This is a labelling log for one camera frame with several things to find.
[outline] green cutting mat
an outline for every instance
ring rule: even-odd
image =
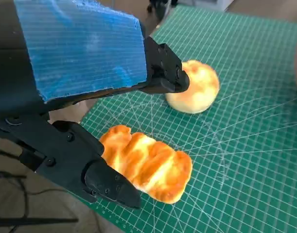
[[[188,115],[133,92],[100,99],[82,125],[99,138],[125,124],[183,150],[192,178],[174,205],[142,193],[141,210],[91,208],[133,233],[297,232],[297,24],[177,7],[154,39],[218,72],[213,106]]]

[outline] robotic arm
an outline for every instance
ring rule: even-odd
[[[21,163],[82,200],[93,203],[101,197],[140,208],[135,187],[101,157],[103,145],[77,123],[50,124],[48,112],[82,100],[135,90],[148,94],[187,90],[189,79],[181,60],[166,44],[159,45],[147,37],[144,48],[145,82],[44,102],[36,88],[15,4],[12,0],[0,1],[0,137],[21,146]]]

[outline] bread loaf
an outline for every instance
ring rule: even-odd
[[[102,157],[125,176],[136,189],[152,198],[172,204],[180,200],[191,178],[192,160],[182,151],[174,151],[143,133],[117,125],[101,138]]]
[[[210,66],[195,60],[183,62],[182,67],[190,79],[189,88],[181,93],[167,93],[166,100],[180,112],[203,112],[212,105],[220,90],[217,74]]]

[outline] floor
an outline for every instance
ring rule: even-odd
[[[104,5],[111,5],[111,0],[101,0]],[[150,34],[158,24],[154,15],[146,11],[148,0],[117,0],[115,9],[119,9],[138,17],[146,26],[146,34]],[[286,19],[297,22],[297,0],[235,0],[229,7],[229,11]],[[51,113],[52,119],[67,119],[79,121],[83,114],[95,101],[81,102],[62,111]],[[19,149],[0,139],[0,149],[19,154]],[[13,174],[26,175],[24,179],[29,192],[37,192],[47,188],[58,188],[51,182],[32,173],[20,163],[0,156],[0,170]],[[120,233],[122,232],[88,207],[76,200],[73,196],[64,192],[48,192],[45,194],[29,196],[29,217],[56,217],[78,218],[78,223],[54,224],[42,226],[19,227],[17,233]],[[22,192],[13,180],[0,178],[0,217],[20,217],[24,211],[24,199]],[[0,233],[9,232],[10,228],[0,228]]]

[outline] blue mesh fabric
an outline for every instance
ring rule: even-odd
[[[44,101],[146,81],[139,20],[92,0],[15,0]]]

